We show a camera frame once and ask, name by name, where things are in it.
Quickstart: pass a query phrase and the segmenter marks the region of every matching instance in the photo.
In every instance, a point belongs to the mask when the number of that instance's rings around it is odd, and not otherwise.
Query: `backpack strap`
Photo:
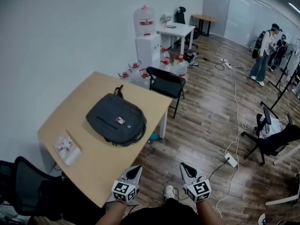
[[[117,87],[115,90],[114,90],[114,94],[117,95],[118,97],[120,98],[123,98],[123,94],[121,92],[121,89],[123,88],[123,85],[121,85],[120,87]]]

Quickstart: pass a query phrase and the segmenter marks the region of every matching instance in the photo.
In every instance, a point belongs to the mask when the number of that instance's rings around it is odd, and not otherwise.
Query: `wooden floor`
[[[180,101],[175,119],[172,119],[174,110],[169,109],[165,139],[147,144],[134,162],[135,165],[143,166],[140,193],[135,200],[145,206],[162,205],[163,191],[167,184],[178,188],[180,198],[185,198],[180,162],[190,162],[201,167],[209,177],[224,162],[224,151],[238,134],[237,105],[230,71],[226,67],[224,71],[219,71],[214,63],[202,58],[205,56],[212,61],[217,61],[218,57],[225,58],[234,66],[251,68],[254,63],[251,53],[245,47],[216,36],[200,37],[195,43],[199,45],[197,50],[200,53],[200,67],[188,70],[186,98]],[[261,87],[249,78],[249,71],[232,69],[231,75],[236,81],[240,127],[242,123],[247,127],[255,125],[256,114],[262,113],[263,109],[260,101],[273,104],[277,93],[267,81],[277,81],[280,74],[279,71],[267,71],[265,86]],[[299,125],[299,100],[290,91],[287,94],[293,122]],[[280,119],[286,118],[289,113],[287,95],[283,96],[274,111]],[[227,225],[256,225],[262,213],[266,213],[270,225],[277,224],[281,219],[300,221],[299,206],[292,208],[289,204],[269,207],[264,205],[266,201],[285,198],[291,194],[293,179],[300,170],[300,152],[284,163],[273,165],[273,161],[297,144],[291,143],[277,157],[266,156],[266,164],[259,166],[261,158],[258,151],[246,160],[242,158],[254,143],[246,137],[240,137],[240,170],[232,181],[230,197],[218,205]],[[234,157],[236,147],[237,144],[233,144],[228,150]],[[212,206],[215,207],[218,200],[228,195],[230,180],[236,171],[237,168],[226,164],[211,177],[212,195],[209,202]],[[182,203],[195,209],[195,204],[189,198]],[[44,219],[39,218],[37,221],[39,224],[48,224]]]

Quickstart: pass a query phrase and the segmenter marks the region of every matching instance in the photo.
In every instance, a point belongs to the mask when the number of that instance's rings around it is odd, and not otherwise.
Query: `small white table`
[[[183,55],[184,53],[184,42],[186,36],[190,33],[191,38],[189,41],[189,49],[192,49],[192,43],[193,43],[193,35],[194,35],[194,28],[195,26],[191,26],[188,24],[182,24],[177,22],[168,22],[167,26],[176,26],[176,28],[165,28],[164,25],[160,24],[157,26],[157,33],[159,34],[167,34],[169,36],[172,36],[172,48],[174,47],[174,37],[180,37],[181,38],[181,47],[180,47],[180,54]]]

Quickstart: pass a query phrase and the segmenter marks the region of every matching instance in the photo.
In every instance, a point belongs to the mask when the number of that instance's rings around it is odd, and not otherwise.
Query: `black chair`
[[[94,225],[105,214],[70,179],[45,174],[23,157],[0,161],[0,195],[23,216]]]
[[[160,70],[155,67],[147,67],[147,73],[150,75],[150,90],[156,91],[160,94],[166,95],[171,98],[177,98],[176,107],[173,118],[175,118],[180,96],[184,97],[183,87],[186,80],[173,73]]]
[[[184,7],[179,7],[179,9],[180,10],[175,13],[175,20],[176,20],[177,23],[186,24],[185,19],[184,19],[184,12],[186,11],[186,9]],[[197,38],[199,38],[199,36],[200,36],[200,34],[198,32],[198,29],[195,28],[194,29],[193,39],[197,39]],[[190,39],[191,39],[191,34],[188,34],[186,36],[185,44],[189,45]]]
[[[289,123],[284,128],[284,130],[269,136],[266,140],[260,138],[259,133],[263,129],[263,127],[266,124],[271,125],[271,117],[268,108],[264,107],[263,111],[264,111],[265,119],[262,122],[260,122],[262,115],[258,114],[256,116],[257,127],[255,128],[256,129],[255,135],[257,137],[247,132],[241,133],[242,136],[246,135],[256,143],[256,146],[248,154],[246,154],[244,158],[247,158],[251,153],[253,153],[257,148],[259,148],[262,156],[262,162],[260,163],[260,165],[265,164],[264,155],[277,156],[277,154],[281,152],[285,148],[285,146],[289,144],[289,142],[300,139],[300,128],[296,125],[293,125],[292,118],[289,114],[288,114]]]

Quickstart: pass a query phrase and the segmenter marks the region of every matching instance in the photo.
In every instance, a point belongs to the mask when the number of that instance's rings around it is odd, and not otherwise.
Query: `white shirt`
[[[262,39],[262,47],[259,51],[259,55],[263,56],[263,51],[266,51],[267,55],[270,55],[270,45],[275,43],[275,35],[272,35],[271,31],[266,31]]]

